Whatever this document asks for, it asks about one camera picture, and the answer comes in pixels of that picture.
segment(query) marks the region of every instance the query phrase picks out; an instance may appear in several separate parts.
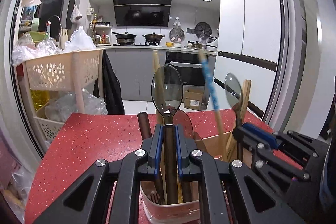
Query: oven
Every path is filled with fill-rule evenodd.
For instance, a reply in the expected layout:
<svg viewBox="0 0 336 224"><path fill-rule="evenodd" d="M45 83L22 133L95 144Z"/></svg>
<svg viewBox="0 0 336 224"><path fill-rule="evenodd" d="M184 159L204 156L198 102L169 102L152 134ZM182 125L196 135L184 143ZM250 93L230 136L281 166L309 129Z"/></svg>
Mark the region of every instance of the oven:
<svg viewBox="0 0 336 224"><path fill-rule="evenodd" d="M205 79L197 53L167 51L166 65L177 69L184 86L204 87Z"/></svg>

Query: gas burner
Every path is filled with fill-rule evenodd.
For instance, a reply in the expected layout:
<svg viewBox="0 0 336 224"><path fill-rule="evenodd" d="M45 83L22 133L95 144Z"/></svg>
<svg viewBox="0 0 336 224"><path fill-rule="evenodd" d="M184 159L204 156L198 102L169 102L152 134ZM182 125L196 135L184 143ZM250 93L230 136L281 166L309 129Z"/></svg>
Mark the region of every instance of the gas burner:
<svg viewBox="0 0 336 224"><path fill-rule="evenodd" d="M145 46L160 46L160 41L145 41Z"/></svg>

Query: white countertop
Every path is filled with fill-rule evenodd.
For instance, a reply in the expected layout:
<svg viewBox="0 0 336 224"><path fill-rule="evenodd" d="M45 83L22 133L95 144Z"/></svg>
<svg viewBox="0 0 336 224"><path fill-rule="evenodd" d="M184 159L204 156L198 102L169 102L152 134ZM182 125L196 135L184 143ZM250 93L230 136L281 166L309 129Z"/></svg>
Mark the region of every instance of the white countertop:
<svg viewBox="0 0 336 224"><path fill-rule="evenodd" d="M174 52L188 52L197 54L198 50L190 48L175 48L175 47L164 47L164 46L145 46L145 45L124 45L124 46L101 46L105 49L153 49L153 50L165 50L165 51L174 51ZM217 52L205 51L206 55L217 56Z"/></svg>

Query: backsplash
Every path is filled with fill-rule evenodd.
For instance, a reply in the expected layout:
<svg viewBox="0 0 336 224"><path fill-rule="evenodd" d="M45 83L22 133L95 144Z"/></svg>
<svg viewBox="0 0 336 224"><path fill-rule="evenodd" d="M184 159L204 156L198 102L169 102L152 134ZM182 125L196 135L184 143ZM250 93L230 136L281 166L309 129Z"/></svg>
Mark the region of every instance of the backsplash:
<svg viewBox="0 0 336 224"><path fill-rule="evenodd" d="M165 35L165 37L161 40L161 45L165 46L166 42L169 41L169 32L175 26L174 21L176 17L179 17L179 21L181 23L181 28L184 31L185 38L182 41L182 45L186 45L188 41L196 40L198 38L196 35L192 33L187 33L187 28L194 29L195 25L199 22L207 22L212 29L212 36L218 37L217 28L219 26L219 11L213 11L206 8L195 7L191 5L184 4L172 4L170 8L170 16L172 17L169 20L168 27L145 27L145 26L128 26L128 27L117 27L116 19L114 14L113 5L102 5L102 6L94 6L95 13L99 16L103 16L104 21L110 21L112 23L112 32L118 33L131 33L136 35L135 44L144 45L145 38L143 35L152 34L155 32L156 34ZM114 34L111 36L111 42L116 43L116 37Z"/></svg>

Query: red table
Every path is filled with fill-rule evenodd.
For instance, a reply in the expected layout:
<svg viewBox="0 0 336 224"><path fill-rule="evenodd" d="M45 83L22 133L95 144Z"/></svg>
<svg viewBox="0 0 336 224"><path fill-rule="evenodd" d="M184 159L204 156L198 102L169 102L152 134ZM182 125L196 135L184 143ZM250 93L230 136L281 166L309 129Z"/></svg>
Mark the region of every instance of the red table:
<svg viewBox="0 0 336 224"><path fill-rule="evenodd" d="M217 134L212 111L188 113L194 130L202 138ZM148 115L152 132L156 115ZM224 131L235 119L231 109L221 110ZM247 112L245 122L272 132L260 119ZM94 116L74 113L66 121L38 167L25 212L25 224L33 221L97 159L114 161L139 149L142 143L137 115ZM139 223L148 224L139 201Z"/></svg>

